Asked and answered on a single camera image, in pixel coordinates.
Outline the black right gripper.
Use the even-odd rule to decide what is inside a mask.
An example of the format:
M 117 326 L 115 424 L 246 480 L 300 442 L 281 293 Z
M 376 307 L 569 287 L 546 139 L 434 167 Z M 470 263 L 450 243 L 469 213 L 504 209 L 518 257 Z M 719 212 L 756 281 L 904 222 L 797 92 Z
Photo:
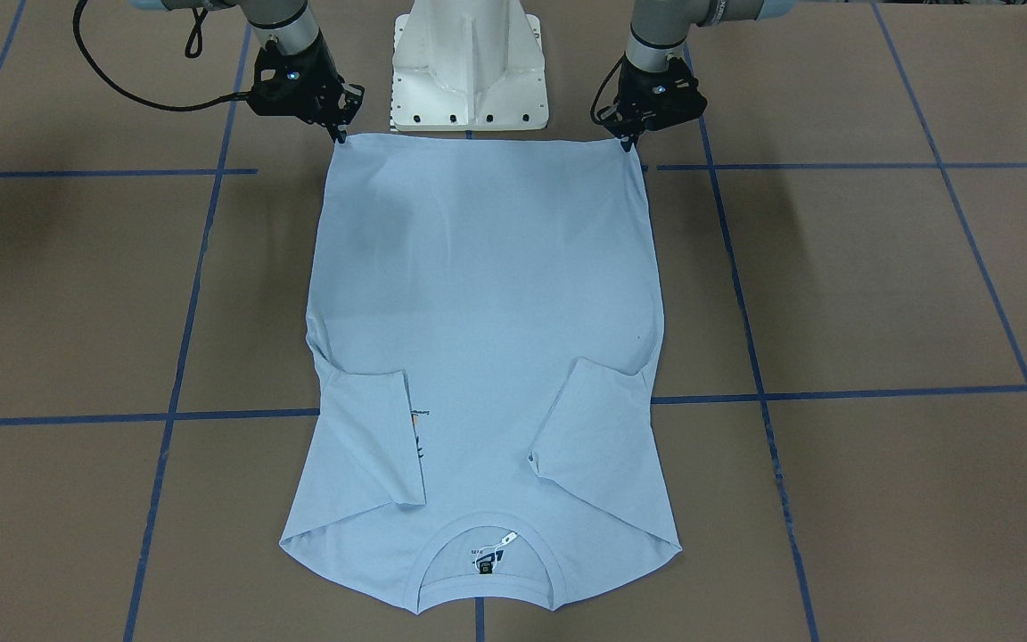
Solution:
M 366 89 L 340 76 L 325 41 L 296 54 L 281 53 L 274 42 L 262 46 L 253 66 L 246 104 L 254 114 L 291 117 L 327 130 L 343 144 Z

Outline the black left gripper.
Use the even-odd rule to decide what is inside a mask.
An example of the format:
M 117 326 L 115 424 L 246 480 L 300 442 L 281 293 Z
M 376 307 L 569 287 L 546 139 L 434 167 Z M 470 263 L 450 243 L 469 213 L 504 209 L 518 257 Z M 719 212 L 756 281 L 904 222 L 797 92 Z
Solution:
M 648 72 L 620 56 L 592 102 L 592 122 L 631 151 L 645 133 L 697 120 L 708 107 L 700 81 L 684 58 L 670 56 L 665 70 Z

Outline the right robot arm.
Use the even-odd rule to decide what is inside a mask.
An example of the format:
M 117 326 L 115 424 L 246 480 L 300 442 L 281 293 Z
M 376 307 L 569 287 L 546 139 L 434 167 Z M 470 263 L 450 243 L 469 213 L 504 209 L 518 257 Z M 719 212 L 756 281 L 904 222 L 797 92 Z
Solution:
M 343 144 L 366 90 L 340 76 L 307 1 L 131 1 L 140 11 L 239 8 L 260 49 L 243 97 L 260 117 L 295 118 Z

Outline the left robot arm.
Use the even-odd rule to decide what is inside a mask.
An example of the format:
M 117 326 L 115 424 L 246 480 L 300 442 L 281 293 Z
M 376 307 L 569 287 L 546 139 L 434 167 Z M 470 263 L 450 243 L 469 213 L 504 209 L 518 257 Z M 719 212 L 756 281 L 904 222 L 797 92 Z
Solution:
M 591 121 L 630 152 L 645 133 L 697 120 L 708 107 L 689 69 L 690 29 L 781 17 L 793 1 L 636 1 L 625 52 L 589 105 Z

